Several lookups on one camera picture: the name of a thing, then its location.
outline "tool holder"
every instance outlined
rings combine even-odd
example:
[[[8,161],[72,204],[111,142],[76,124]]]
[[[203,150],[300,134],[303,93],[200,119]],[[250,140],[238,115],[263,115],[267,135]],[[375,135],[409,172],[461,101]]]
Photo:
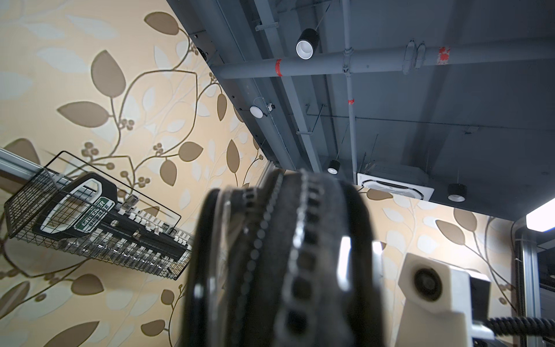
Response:
[[[4,212],[10,238],[39,246],[174,280],[189,262],[192,240],[175,228],[179,214],[66,151]]]

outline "wallpaper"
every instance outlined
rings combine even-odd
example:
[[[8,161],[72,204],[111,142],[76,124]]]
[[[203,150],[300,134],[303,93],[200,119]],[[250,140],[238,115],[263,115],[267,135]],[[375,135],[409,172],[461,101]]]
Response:
[[[0,38],[0,146],[39,164],[68,150],[181,214],[188,232],[210,188],[260,176],[257,142],[164,0],[0,0]],[[20,186],[0,177],[2,206]],[[360,192],[385,247],[388,345],[407,252],[488,275],[490,316],[511,314],[510,222]],[[86,260],[0,225],[2,346],[176,346],[186,272]]]

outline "green label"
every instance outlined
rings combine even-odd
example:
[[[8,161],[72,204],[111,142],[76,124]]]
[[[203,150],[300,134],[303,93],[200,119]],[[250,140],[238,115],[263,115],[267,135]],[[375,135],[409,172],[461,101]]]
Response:
[[[93,205],[89,206],[81,215],[73,227],[80,232],[90,233],[92,230],[96,229],[98,223],[100,223],[102,218],[104,218],[108,214],[108,211],[114,206],[115,202],[112,200],[105,197],[98,198],[98,200],[96,200]]]

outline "white bracket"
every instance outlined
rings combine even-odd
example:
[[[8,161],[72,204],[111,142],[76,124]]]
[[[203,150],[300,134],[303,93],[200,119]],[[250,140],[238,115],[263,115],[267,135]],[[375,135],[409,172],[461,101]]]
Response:
[[[424,55],[426,54],[426,45],[424,42],[418,45],[417,53],[416,53],[416,64],[415,68],[420,69],[422,65],[424,65]]]
[[[403,59],[403,74],[408,75],[415,64],[416,59],[416,45],[414,40],[410,40],[405,49],[405,59]]]

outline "gray ceiling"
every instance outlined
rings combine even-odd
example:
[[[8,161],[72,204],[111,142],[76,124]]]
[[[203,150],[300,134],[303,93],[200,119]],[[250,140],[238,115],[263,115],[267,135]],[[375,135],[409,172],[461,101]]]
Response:
[[[281,58],[272,55],[264,31],[255,30],[260,24],[255,0],[168,2],[212,66]],[[329,4],[319,27],[318,53],[343,51],[339,0],[269,3],[286,57],[295,56],[300,32],[314,28]],[[555,37],[552,0],[352,0],[351,11],[355,50],[404,47],[411,39],[432,47]],[[366,153],[365,164],[375,160],[419,167],[436,189],[431,201],[510,220],[555,197],[555,59],[429,66],[407,75],[359,73],[352,80],[359,164]],[[259,143],[273,127],[295,168],[311,169],[281,80],[220,82]],[[310,137],[322,168],[340,148],[338,178],[351,181],[349,132],[341,145],[349,121],[345,77],[297,76],[293,82],[309,129],[326,105]],[[273,122],[262,123],[247,111],[253,104],[252,86],[257,96],[276,104]],[[469,125],[478,128],[469,130]],[[287,167],[270,142],[263,145],[264,153]],[[446,193],[457,174],[468,186],[467,200],[460,204],[447,200]]]

